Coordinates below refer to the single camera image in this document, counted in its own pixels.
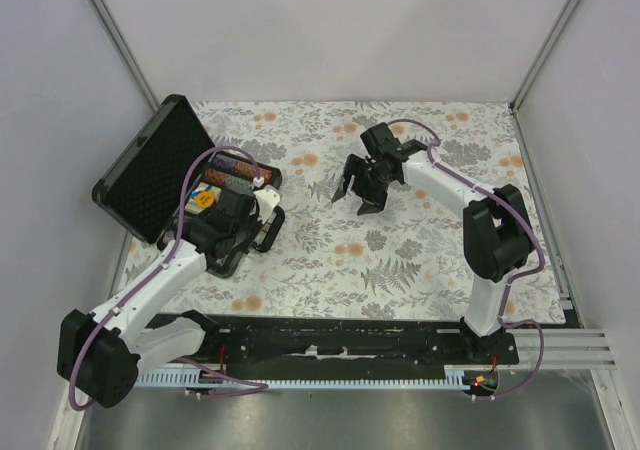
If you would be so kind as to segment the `yellow big blind button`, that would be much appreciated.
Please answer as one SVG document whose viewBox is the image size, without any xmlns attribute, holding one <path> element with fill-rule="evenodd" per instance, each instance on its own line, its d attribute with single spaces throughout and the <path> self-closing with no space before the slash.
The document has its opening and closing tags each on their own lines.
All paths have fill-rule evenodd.
<svg viewBox="0 0 640 450">
<path fill-rule="evenodd" d="M 202 191 L 198 193 L 195 197 L 195 204 L 199 208 L 209 208 L 215 202 L 215 194 L 211 191 Z"/>
</svg>

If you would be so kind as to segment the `blue card deck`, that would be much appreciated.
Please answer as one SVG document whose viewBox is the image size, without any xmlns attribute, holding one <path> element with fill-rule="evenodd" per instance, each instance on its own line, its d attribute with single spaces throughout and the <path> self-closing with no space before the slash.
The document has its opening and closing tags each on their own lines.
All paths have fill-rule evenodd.
<svg viewBox="0 0 640 450">
<path fill-rule="evenodd" d="M 185 211 L 199 214 L 212 207 L 219 199 L 221 189 L 207 183 L 201 183 L 190 194 L 185 205 Z"/>
</svg>

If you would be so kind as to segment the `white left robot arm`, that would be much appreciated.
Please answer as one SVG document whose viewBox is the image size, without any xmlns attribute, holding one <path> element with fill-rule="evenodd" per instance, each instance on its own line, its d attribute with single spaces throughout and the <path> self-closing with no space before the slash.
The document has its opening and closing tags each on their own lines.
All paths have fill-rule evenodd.
<svg viewBox="0 0 640 450">
<path fill-rule="evenodd" d="M 159 311 L 192 280 L 207 272 L 228 274 L 262 227 L 258 213 L 242 216 L 209 209 L 178 219 L 166 247 L 125 289 L 83 313 L 73 310 L 60 326 L 57 374 L 66 380 L 68 401 L 78 411 L 89 403 L 120 403 L 139 376 L 182 357 L 212 361 L 220 338 L 213 322 L 189 310 L 172 322 L 149 328 Z"/>
</svg>

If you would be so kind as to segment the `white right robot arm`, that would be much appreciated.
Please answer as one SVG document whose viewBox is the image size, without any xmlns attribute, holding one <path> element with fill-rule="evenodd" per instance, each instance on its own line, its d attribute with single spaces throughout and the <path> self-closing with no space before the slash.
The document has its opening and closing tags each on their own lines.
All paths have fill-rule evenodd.
<svg viewBox="0 0 640 450">
<path fill-rule="evenodd" d="M 381 212 L 392 182 L 424 190 L 462 221 L 463 254 L 473 271 L 472 293 L 463 322 L 470 330 L 458 338 L 467 362 L 483 362 L 494 351 L 491 334 L 500 327 L 499 314 L 508 278 L 523 267 L 534 250 L 532 229 L 521 191 L 514 185 L 492 188 L 426 160 L 420 151 L 401 161 L 347 157 L 333 199 L 352 191 L 362 199 L 360 215 Z"/>
</svg>

